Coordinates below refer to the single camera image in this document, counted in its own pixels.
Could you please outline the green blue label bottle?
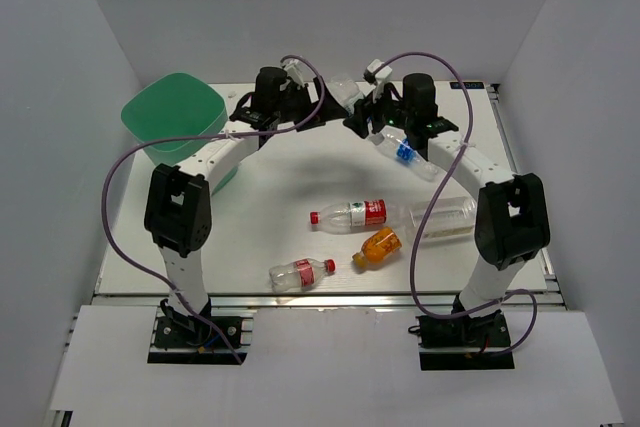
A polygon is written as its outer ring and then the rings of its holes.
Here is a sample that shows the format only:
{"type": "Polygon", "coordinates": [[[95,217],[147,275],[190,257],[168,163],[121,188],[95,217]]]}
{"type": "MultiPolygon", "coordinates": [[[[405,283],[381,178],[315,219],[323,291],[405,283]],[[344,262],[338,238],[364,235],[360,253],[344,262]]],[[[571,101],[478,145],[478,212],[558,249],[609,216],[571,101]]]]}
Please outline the green blue label bottle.
{"type": "Polygon", "coordinates": [[[354,114],[355,104],[364,98],[359,86],[347,75],[332,77],[327,83],[327,88],[348,115],[354,114]]]}

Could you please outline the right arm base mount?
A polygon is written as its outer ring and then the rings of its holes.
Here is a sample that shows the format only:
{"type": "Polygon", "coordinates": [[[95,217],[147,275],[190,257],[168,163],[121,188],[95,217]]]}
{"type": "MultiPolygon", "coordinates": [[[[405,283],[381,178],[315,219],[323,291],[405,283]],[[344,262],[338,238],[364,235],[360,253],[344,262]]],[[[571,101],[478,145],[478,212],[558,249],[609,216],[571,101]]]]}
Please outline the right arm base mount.
{"type": "Polygon", "coordinates": [[[501,311],[488,318],[439,320],[416,318],[407,329],[418,340],[422,371],[498,371],[513,370],[511,338],[501,311]]]}

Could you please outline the clear bottle blue label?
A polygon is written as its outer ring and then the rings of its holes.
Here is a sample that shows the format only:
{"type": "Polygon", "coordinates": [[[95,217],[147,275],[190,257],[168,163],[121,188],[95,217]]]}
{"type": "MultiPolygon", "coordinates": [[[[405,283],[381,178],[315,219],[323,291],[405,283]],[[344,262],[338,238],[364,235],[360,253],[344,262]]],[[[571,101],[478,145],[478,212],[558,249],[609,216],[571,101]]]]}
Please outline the clear bottle blue label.
{"type": "Polygon", "coordinates": [[[420,179],[427,182],[435,180],[438,168],[411,148],[406,138],[388,131],[380,131],[370,134],[367,140],[380,154],[404,166],[420,179]]]}

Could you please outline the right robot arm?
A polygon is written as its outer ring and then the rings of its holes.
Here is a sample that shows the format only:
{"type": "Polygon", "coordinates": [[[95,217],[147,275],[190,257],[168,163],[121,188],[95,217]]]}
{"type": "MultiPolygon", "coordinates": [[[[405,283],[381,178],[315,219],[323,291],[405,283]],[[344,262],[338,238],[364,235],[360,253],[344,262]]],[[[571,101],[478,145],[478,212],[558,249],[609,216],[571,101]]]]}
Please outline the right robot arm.
{"type": "Polygon", "coordinates": [[[343,123],[360,137],[385,126],[403,130],[417,154],[476,201],[478,260],[451,314],[453,337],[472,346],[486,336],[485,317],[499,310],[516,275],[550,242],[543,183],[533,173],[518,175],[493,162],[471,144],[468,132],[439,115],[431,76],[405,76],[400,99],[392,90],[389,82],[375,83],[343,123]]]}

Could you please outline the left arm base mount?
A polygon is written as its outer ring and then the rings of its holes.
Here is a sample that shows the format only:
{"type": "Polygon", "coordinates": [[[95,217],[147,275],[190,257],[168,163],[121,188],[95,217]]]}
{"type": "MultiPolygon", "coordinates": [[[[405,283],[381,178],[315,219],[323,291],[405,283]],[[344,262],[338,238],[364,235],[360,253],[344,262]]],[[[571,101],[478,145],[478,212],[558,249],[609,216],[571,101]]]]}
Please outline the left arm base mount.
{"type": "MultiPolygon", "coordinates": [[[[252,342],[250,316],[213,316],[241,361],[252,342]]],[[[157,311],[147,355],[148,364],[239,366],[240,363],[220,334],[209,326],[194,333],[157,311]]]]}

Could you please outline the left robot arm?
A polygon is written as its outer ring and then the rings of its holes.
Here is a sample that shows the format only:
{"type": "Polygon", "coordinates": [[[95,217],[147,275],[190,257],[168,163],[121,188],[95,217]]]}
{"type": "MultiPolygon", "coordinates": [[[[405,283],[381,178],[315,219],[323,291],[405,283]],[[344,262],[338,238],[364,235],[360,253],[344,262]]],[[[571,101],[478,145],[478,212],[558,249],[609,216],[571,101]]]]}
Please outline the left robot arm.
{"type": "Polygon", "coordinates": [[[160,250],[171,284],[161,310],[178,322],[177,334],[188,345],[202,345],[211,334],[200,250],[212,228],[212,189],[257,152],[280,124],[292,122],[297,130],[305,130],[347,118],[361,96],[358,86],[346,78],[326,83],[316,77],[312,85],[316,101],[293,57],[278,67],[261,68],[253,91],[237,102],[220,139],[152,173],[144,227],[160,250]]]}

